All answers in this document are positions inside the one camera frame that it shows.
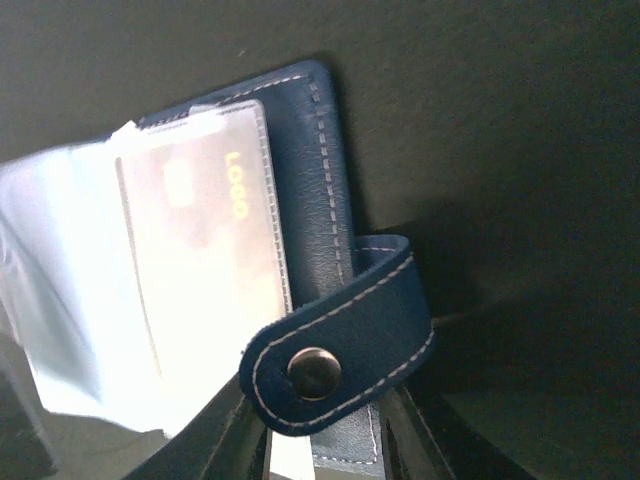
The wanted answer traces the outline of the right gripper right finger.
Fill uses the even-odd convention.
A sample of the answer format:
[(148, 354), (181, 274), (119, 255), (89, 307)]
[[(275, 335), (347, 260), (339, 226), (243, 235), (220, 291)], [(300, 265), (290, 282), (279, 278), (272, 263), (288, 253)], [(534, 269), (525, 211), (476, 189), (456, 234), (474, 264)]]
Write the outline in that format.
[(532, 475), (472, 429), (439, 394), (406, 385), (379, 400), (385, 477), (530, 479)]

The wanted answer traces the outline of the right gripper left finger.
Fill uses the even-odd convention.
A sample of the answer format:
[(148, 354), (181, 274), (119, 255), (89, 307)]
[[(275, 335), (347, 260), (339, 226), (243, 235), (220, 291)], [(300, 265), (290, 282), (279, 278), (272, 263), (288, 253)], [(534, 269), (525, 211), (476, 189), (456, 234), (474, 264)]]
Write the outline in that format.
[(234, 376), (175, 437), (126, 475), (143, 479), (267, 479), (270, 434)]

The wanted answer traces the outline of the blue card holder wallet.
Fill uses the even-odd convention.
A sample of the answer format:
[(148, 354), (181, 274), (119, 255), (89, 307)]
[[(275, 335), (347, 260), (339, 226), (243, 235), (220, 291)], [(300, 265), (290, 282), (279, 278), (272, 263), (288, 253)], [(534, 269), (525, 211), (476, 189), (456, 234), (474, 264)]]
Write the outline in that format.
[[(119, 139), (216, 119), (264, 134), (285, 313), (233, 375), (168, 382), (143, 304), (123, 203)], [(270, 434), (269, 472), (384, 476), (378, 400), (432, 352), (409, 241), (356, 236), (328, 71), (301, 62), (94, 140), (1, 168), (1, 330), (23, 350), (42, 408), (168, 443), (234, 376)]]

